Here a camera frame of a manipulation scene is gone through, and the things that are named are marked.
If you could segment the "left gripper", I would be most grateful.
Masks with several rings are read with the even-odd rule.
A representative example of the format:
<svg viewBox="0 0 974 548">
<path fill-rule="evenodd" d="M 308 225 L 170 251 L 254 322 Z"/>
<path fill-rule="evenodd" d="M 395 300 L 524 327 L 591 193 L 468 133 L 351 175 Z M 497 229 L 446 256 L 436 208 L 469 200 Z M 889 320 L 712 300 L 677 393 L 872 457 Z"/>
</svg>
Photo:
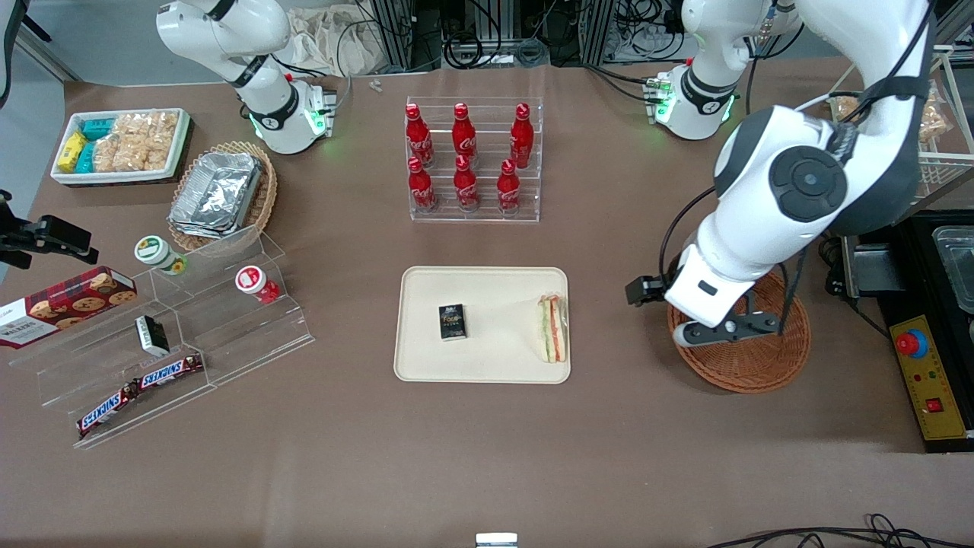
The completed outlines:
<svg viewBox="0 0 974 548">
<path fill-rule="evenodd" d="M 629 305 L 641 307 L 665 301 L 666 292 L 667 303 L 689 319 L 716 327 L 753 285 L 753 279 L 730 279 L 714 271 L 700 252 L 682 252 L 669 288 L 662 276 L 639 276 L 626 285 L 625 294 Z"/>
</svg>

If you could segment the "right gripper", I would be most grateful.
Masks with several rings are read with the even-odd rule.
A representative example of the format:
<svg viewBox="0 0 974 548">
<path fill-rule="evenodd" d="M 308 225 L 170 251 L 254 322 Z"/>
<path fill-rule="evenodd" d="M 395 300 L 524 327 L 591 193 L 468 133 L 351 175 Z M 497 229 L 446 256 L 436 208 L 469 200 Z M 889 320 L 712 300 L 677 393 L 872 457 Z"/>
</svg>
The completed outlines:
<svg viewBox="0 0 974 548">
<path fill-rule="evenodd" d="M 13 195 L 1 191 L 1 260 L 18 269 L 28 269 L 35 250 L 35 239 L 47 247 L 67 247 L 67 256 L 97 265 L 100 251 L 91 247 L 91 233 L 59 216 L 43 215 L 32 223 L 18 218 L 10 208 Z"/>
</svg>

